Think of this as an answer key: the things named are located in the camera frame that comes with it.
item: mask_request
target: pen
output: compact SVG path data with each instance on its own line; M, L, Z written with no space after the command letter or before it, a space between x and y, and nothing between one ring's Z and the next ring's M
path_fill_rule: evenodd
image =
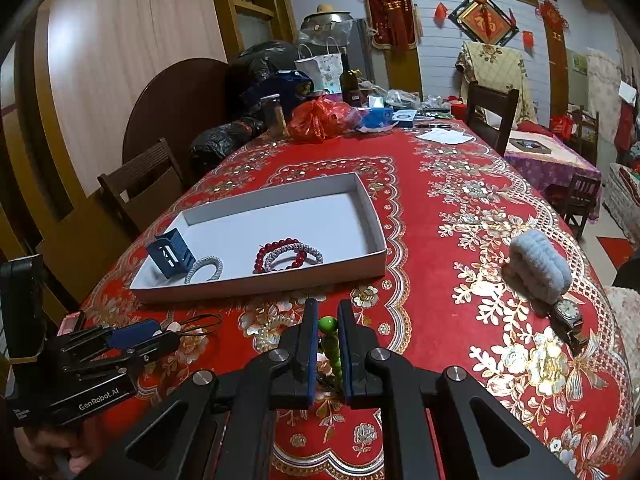
M416 128L453 128L453 124L443 123L429 123L429 124L416 124Z

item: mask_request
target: bead bracelet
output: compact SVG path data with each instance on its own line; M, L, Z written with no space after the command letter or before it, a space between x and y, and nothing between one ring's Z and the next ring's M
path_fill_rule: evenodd
M222 260L217 256L207 256L206 258L201 258L197 262L193 264L193 267L187 272L187 275L184 277L184 283L190 283L193 275L202 267L207 265L215 265L216 272L211 276L207 281L213 282L217 280L222 274Z
M322 254L317 249L300 243L296 238L287 238L286 240L280 240L279 242L273 242L266 244L263 248L260 248L255 258L254 270L255 272L271 272L273 269L274 261L282 253L287 251L294 251L297 253L296 259L287 266L287 269L297 269L304 263L306 257L311 254L316 259L316 264L322 263Z

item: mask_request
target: red rug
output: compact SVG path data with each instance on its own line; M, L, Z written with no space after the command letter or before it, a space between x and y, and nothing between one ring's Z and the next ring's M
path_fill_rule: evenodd
M598 236L596 238L616 269L619 269L634 252L634 248L626 238L609 238L605 236Z

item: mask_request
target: red plastic bag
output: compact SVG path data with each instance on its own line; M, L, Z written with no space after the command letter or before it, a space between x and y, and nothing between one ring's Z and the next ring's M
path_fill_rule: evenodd
M360 114L343 101L334 102L324 96L302 103L291 114L289 134L300 142L323 142L352 130L360 122Z
M555 133L562 140L569 140L571 138L571 130L574 126L574 122L571 117L563 115L563 116L554 116L551 117L551 131Z
M546 135L547 137L554 136L554 134L547 130L544 126L540 126L539 124L536 124L532 121L522 121L520 124L518 124L518 131L529 132L532 134L542 134Z

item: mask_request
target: white tray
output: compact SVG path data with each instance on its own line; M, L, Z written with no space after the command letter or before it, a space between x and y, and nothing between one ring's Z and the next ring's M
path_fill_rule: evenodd
M321 176L267 187L182 211L167 228L177 228L196 260L222 259L222 276L207 280L214 266L199 269L189 285L184 276L166 279L147 257L130 290L143 303L204 300L294 290L383 276L386 240L371 199L355 173ZM297 238L322 253L324 263L254 274L261 246ZM282 254L276 268L295 259Z

